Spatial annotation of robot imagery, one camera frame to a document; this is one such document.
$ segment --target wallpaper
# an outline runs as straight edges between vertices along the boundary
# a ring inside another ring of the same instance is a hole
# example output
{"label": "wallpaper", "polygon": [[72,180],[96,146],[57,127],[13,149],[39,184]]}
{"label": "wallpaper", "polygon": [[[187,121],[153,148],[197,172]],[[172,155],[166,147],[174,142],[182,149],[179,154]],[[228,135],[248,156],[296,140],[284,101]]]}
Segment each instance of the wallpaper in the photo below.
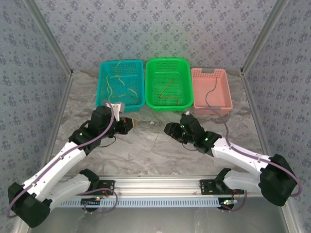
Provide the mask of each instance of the wallpaper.
{"label": "wallpaper", "polygon": [[296,198],[311,232],[311,1],[290,0],[247,74],[273,153],[303,183]]}
{"label": "wallpaper", "polygon": [[73,69],[182,57],[241,67],[276,0],[36,0]]}
{"label": "wallpaper", "polygon": [[39,169],[67,75],[22,0],[0,1],[0,232],[7,188]]}

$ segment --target blue floral wallpaper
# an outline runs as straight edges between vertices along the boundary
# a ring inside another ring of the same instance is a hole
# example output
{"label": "blue floral wallpaper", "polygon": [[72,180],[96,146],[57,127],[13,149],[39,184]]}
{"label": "blue floral wallpaper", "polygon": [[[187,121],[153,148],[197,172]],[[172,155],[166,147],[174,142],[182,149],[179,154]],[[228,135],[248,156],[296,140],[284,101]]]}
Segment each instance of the blue floral wallpaper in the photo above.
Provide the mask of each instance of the blue floral wallpaper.
{"label": "blue floral wallpaper", "polygon": [[73,69],[183,57],[241,67],[276,0],[35,0]]}
{"label": "blue floral wallpaper", "polygon": [[22,0],[0,1],[0,232],[7,188],[38,170],[68,75]]}
{"label": "blue floral wallpaper", "polygon": [[304,185],[296,198],[311,232],[311,1],[290,0],[248,80],[273,153],[284,155]]}

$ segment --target basket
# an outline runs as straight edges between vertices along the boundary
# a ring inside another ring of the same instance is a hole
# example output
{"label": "basket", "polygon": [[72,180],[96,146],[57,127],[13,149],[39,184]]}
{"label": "basket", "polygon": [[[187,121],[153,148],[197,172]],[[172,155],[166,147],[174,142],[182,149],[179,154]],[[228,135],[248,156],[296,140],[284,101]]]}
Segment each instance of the basket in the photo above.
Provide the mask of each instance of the basket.
{"label": "basket", "polygon": [[109,100],[111,103],[123,102],[126,112],[139,111],[145,103],[142,61],[122,60],[102,63],[96,106],[103,105],[103,100]]}
{"label": "basket", "polygon": [[189,63],[154,58],[146,64],[146,103],[156,111],[182,111],[193,104]]}
{"label": "basket", "polygon": [[[201,68],[193,68],[191,74],[194,92],[194,108],[208,107],[205,98],[206,94],[210,91],[207,96],[207,102],[214,110],[224,115],[232,109],[228,78],[224,69],[213,69],[211,72],[202,72]],[[197,110],[195,113],[215,114],[215,112],[211,110]]]}

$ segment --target pink basket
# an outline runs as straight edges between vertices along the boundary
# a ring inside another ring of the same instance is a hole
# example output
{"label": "pink basket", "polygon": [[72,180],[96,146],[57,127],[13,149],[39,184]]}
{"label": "pink basket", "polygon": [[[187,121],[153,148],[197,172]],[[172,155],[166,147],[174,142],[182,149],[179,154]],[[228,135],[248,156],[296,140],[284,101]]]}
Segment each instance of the pink basket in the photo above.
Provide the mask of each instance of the pink basket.
{"label": "pink basket", "polygon": [[[191,70],[194,94],[194,108],[208,107],[205,101],[206,94],[213,90],[217,79],[215,90],[207,96],[207,102],[220,114],[227,114],[232,109],[232,100],[228,84],[227,74],[224,69],[214,69],[213,73],[202,73],[201,68]],[[198,110],[196,114],[215,114],[211,110]]]}

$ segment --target green basket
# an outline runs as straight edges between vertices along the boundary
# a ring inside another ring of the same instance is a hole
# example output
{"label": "green basket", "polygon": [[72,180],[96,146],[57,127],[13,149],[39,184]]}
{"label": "green basket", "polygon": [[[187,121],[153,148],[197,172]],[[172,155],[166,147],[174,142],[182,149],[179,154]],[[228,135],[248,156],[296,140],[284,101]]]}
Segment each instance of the green basket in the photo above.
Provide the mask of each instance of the green basket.
{"label": "green basket", "polygon": [[154,58],[146,64],[146,103],[156,111],[183,111],[193,104],[189,63],[182,58]]}

